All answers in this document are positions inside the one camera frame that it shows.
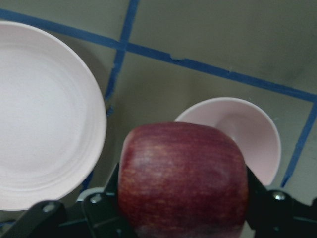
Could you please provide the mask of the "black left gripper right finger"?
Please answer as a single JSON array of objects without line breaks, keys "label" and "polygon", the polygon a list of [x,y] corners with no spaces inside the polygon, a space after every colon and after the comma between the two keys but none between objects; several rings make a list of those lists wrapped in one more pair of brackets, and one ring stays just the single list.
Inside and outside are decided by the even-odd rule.
[{"label": "black left gripper right finger", "polygon": [[255,238],[315,238],[317,236],[317,200],[310,205],[288,193],[268,190],[249,167],[249,202],[246,221]]}]

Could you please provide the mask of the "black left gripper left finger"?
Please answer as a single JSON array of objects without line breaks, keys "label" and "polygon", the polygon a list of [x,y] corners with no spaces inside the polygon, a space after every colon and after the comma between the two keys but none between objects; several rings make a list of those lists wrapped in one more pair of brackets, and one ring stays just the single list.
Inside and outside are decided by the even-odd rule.
[{"label": "black left gripper left finger", "polygon": [[93,238],[135,237],[118,207],[118,172],[119,163],[114,166],[105,187],[87,189],[77,198]]}]

